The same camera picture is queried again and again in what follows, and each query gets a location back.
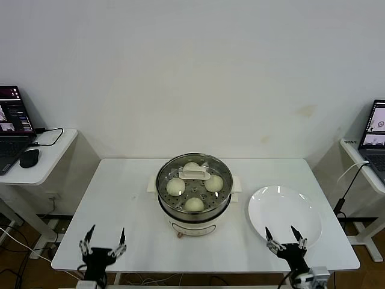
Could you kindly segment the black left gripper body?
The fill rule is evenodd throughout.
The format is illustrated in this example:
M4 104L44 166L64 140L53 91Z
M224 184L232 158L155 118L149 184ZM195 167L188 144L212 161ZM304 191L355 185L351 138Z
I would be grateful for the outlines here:
M86 281L105 281L106 268L116 261L112 249L92 247L91 253L83 253L82 260L86 265L84 279Z

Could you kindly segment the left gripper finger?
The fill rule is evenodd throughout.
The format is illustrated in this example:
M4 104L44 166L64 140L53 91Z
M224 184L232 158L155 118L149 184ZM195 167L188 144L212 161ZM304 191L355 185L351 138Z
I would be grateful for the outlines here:
M86 233L84 239L79 242L79 248L81 250L82 256L87 256L92 254L92 248L90 246L90 241L94 232L96 225L93 225L91 229Z
M108 256L110 256L111 258L121 257L126 252L126 249L127 249L127 245L125 243L125 240L126 240L125 229L123 228L118 246L115 249L111 250L108 253Z

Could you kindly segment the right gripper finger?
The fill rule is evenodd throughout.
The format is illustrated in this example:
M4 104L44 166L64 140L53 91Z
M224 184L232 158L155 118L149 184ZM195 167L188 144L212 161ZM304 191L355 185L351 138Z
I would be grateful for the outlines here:
M291 225L292 233L295 239L298 241L298 246L300 249L307 249L307 238L303 238L300 231L297 230L294 226Z
M275 239L273 239L273 236L267 227L265 227L265 233L267 242L266 245L271 252L279 252L285 250L284 245L280 244L278 241L275 241Z

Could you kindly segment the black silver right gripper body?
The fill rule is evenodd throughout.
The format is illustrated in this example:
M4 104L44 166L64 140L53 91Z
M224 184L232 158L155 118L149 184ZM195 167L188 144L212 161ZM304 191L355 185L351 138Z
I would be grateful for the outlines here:
M304 260L307 249L300 247L298 243L286 243L284 249L277 252L277 257L285 260L293 273L308 273L309 267Z

